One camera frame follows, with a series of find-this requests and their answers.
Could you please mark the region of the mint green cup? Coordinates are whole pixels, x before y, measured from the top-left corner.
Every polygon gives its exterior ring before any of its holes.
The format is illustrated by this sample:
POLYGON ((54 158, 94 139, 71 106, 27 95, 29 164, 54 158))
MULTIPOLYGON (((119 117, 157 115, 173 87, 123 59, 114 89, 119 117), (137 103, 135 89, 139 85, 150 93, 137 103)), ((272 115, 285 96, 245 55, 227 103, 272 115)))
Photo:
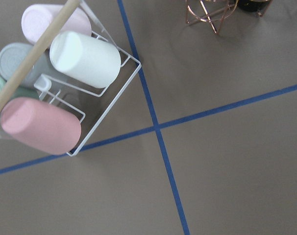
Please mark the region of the mint green cup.
MULTIPOLYGON (((4 88, 5 84, 6 80, 0 76, 0 92, 4 88)), ((5 105, 4 109, 5 111, 9 111, 9 114, 12 114, 14 111, 21 108, 26 101, 30 101, 31 99, 39 101, 39 95, 35 89, 18 87, 5 105)))

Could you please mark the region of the light pink cup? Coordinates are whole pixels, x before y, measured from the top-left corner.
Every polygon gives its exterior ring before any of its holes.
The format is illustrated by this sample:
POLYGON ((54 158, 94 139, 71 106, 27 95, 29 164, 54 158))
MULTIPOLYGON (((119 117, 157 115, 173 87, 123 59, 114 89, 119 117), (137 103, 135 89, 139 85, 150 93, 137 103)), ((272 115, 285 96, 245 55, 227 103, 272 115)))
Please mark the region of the light pink cup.
MULTIPOLYGON (((36 44, 47 27, 52 23, 63 5, 60 4, 33 4, 29 6, 22 15, 21 27, 25 38, 36 44)), ((73 31, 87 36, 92 35, 92 25, 86 13, 77 8, 60 32, 73 31)))

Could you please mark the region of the white cup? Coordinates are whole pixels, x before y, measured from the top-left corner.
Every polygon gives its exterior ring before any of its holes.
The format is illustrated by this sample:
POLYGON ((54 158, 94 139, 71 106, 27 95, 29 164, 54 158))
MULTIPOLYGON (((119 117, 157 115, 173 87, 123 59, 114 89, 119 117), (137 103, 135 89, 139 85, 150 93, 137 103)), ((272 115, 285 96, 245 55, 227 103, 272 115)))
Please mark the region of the white cup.
POLYGON ((121 56, 114 45, 73 31, 54 38, 49 58, 57 71, 98 89, 111 85, 121 69, 121 56))

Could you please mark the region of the grey cup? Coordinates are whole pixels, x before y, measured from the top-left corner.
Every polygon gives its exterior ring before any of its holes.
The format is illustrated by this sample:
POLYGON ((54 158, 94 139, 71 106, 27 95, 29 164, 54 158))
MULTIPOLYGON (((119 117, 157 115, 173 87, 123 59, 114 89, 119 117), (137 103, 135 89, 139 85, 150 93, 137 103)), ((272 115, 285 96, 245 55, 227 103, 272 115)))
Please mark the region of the grey cup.
MULTIPOLYGON (((33 48, 32 45, 24 43, 11 43, 0 51, 0 75, 8 81, 20 63, 25 59, 33 48)), ((21 83, 22 87, 34 88, 34 83, 41 74, 46 74, 55 79, 66 82, 68 77, 58 72, 50 62, 49 52, 46 50, 37 62, 32 66, 30 72, 21 83)))

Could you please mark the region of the dark wine bottle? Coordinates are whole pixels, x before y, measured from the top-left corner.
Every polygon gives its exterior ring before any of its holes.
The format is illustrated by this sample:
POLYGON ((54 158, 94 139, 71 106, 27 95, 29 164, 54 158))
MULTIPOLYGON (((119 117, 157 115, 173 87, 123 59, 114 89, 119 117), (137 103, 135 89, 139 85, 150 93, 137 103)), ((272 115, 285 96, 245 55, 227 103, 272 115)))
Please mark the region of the dark wine bottle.
POLYGON ((247 12, 258 12, 266 8, 270 2, 270 0, 238 0, 237 6, 247 12))

